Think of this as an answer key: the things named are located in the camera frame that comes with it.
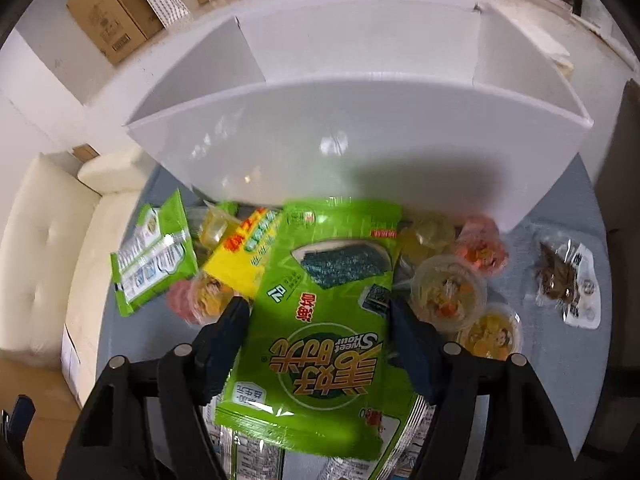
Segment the clear pack dark dried snack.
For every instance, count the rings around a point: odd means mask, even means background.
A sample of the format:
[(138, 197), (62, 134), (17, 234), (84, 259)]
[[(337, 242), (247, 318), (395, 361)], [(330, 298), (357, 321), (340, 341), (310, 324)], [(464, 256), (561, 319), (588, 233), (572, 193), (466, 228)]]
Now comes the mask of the clear pack dark dried snack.
[(536, 256), (526, 274), (524, 298), (555, 309), (564, 324), (596, 330), (602, 318), (601, 287), (592, 251), (562, 232), (538, 233)]

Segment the small green seaweed snack pack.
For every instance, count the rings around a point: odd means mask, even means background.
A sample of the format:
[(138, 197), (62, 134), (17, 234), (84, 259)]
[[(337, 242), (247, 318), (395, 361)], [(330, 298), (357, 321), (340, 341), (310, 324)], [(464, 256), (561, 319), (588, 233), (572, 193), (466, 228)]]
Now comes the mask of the small green seaweed snack pack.
[(178, 281), (198, 273), (182, 196), (175, 191), (154, 207), (145, 204), (134, 232), (111, 254), (112, 282), (119, 314), (126, 318)]

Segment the clear fruit jelly cup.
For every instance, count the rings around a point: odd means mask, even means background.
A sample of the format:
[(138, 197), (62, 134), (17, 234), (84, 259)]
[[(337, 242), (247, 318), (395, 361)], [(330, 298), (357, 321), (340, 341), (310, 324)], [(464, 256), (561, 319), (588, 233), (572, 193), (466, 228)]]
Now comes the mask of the clear fruit jelly cup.
[(454, 255), (423, 261), (411, 279), (409, 304), (416, 317), (436, 330), (466, 330), (484, 313), (487, 286), (474, 266)]

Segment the clear yellow jelly cup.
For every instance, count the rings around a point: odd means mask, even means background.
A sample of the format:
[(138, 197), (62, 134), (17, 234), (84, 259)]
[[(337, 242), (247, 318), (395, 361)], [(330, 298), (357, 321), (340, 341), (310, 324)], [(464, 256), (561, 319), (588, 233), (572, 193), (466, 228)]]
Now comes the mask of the clear yellow jelly cup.
[(207, 249), (214, 250), (241, 224), (236, 218), (239, 205), (235, 202), (206, 203), (206, 211), (198, 228), (198, 241)]

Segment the yellow snack bag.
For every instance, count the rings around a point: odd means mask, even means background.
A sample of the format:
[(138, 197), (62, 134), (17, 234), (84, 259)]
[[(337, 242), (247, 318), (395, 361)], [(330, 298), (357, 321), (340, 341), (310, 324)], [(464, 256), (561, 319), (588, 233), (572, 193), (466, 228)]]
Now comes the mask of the yellow snack bag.
[(203, 271), (241, 296), (253, 300), (262, 282), (280, 221), (280, 210), (255, 209), (214, 250)]

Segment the white leather sofa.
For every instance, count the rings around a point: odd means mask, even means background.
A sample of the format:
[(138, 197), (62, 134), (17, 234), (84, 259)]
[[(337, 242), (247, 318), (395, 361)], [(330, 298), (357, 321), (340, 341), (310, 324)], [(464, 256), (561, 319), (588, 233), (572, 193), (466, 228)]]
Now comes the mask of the white leather sofa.
[(57, 367), (64, 330), (96, 354), (96, 333), (119, 248), (154, 170), (141, 148), (101, 155), (76, 174), (32, 160), (1, 239), (1, 353)]

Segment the pink jelly cup left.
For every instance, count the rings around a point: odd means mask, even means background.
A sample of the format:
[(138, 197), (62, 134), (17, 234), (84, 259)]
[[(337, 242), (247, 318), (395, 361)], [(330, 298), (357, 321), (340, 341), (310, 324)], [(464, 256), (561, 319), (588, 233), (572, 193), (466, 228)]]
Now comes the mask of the pink jelly cup left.
[(172, 284), (166, 295), (168, 308), (190, 324), (202, 325), (206, 311), (202, 306), (194, 280)]

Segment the pink jelly cup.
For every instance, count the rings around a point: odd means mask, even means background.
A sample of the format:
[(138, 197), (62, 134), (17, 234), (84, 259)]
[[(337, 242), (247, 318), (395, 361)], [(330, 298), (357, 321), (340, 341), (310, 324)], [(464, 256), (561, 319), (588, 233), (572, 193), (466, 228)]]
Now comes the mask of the pink jelly cup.
[(168, 308), (190, 324), (202, 325), (206, 311), (202, 306), (194, 280), (172, 284), (166, 295)]
[(484, 276), (499, 274), (509, 259), (498, 226), (486, 216), (466, 219), (454, 243), (454, 254)]

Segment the white storage box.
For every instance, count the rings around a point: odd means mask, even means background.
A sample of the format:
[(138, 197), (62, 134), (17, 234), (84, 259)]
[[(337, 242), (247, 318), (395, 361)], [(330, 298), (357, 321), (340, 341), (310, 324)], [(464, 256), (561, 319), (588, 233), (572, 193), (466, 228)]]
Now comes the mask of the white storage box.
[(510, 230), (591, 126), (565, 77), (490, 4), (245, 0), (127, 128), (213, 198), (379, 198)]

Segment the large brown cardboard box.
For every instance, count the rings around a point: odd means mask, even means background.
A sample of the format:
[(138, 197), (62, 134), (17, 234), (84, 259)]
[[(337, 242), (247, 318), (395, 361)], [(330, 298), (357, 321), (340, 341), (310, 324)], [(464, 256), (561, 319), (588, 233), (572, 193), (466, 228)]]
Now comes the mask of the large brown cardboard box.
[(146, 0), (67, 0), (66, 6), (112, 65), (128, 58), (163, 29)]

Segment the large green seaweed snack bag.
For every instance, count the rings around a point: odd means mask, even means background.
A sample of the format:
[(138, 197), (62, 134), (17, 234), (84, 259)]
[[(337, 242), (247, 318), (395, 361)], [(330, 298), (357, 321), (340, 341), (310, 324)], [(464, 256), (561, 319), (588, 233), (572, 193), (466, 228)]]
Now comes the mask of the large green seaweed snack bag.
[(401, 217), (382, 200), (284, 205), (217, 424), (289, 451), (378, 457)]

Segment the yellow fruit jelly cup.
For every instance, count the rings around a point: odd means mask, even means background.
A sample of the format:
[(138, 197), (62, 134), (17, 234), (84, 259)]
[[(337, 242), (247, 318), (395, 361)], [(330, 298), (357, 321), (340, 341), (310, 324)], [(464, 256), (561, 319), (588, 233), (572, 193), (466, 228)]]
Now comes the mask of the yellow fruit jelly cup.
[(456, 341), (473, 356), (505, 361), (522, 350), (521, 319), (507, 304), (493, 302), (472, 325), (457, 334)]

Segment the pink jelly cup right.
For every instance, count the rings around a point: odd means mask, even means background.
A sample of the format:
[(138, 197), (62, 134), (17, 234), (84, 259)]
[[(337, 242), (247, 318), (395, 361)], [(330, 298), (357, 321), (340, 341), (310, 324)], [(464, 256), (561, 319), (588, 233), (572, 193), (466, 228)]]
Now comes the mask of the pink jelly cup right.
[(484, 276), (499, 274), (509, 259), (498, 226), (486, 216), (466, 219), (454, 243), (454, 254)]

